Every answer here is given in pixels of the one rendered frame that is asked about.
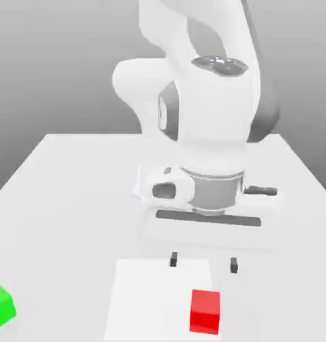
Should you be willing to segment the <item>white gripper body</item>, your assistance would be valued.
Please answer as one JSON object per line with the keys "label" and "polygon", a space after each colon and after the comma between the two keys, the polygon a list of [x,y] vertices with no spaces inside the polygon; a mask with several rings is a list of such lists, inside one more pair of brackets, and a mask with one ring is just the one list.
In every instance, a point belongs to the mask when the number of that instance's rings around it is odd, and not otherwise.
{"label": "white gripper body", "polygon": [[149,242],[273,252],[279,244],[284,204],[280,192],[275,196],[242,195],[221,216],[147,208],[139,218],[138,236]]}

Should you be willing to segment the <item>small red cube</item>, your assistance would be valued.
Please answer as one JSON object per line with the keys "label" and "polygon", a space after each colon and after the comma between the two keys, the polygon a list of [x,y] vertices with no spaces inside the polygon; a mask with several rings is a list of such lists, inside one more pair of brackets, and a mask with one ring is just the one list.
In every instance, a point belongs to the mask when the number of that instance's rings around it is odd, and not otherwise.
{"label": "small red cube", "polygon": [[220,292],[192,290],[190,331],[218,335],[220,326]]}

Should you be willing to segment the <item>small green cube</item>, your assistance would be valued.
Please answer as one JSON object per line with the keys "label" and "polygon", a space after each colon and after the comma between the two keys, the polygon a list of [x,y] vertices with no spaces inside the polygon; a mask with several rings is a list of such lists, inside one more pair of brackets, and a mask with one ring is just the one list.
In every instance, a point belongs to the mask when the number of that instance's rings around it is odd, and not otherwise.
{"label": "small green cube", "polygon": [[0,285],[0,327],[16,316],[12,296]]}

